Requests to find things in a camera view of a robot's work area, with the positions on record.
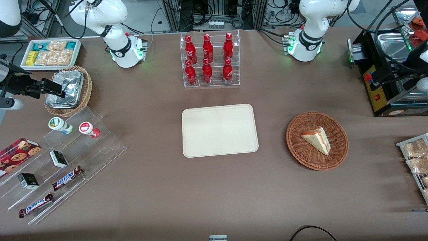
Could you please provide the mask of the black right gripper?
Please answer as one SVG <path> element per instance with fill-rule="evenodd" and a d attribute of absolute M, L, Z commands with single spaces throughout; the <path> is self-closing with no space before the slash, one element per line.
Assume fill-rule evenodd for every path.
<path fill-rule="evenodd" d="M 17 67 L 14 64 L 1 64 L 1 90 L 13 95 L 29 96 L 40 99 L 42 94 L 52 94 L 60 98 L 65 98 L 66 93 L 62 90 L 62 85 L 49 79 L 41 79 L 39 86 L 36 80 L 30 77 L 31 73 Z"/>

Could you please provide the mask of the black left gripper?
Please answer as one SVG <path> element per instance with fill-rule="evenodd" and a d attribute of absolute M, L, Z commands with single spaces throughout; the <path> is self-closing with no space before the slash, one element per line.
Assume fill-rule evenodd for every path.
<path fill-rule="evenodd" d="M 408 55 L 402 63 L 403 67 L 379 67 L 376 69 L 376 76 L 373 77 L 372 86 L 379 87 L 384 84 L 400 81 L 403 77 L 413 74 L 427 75 L 427 41 L 419 44 Z"/>

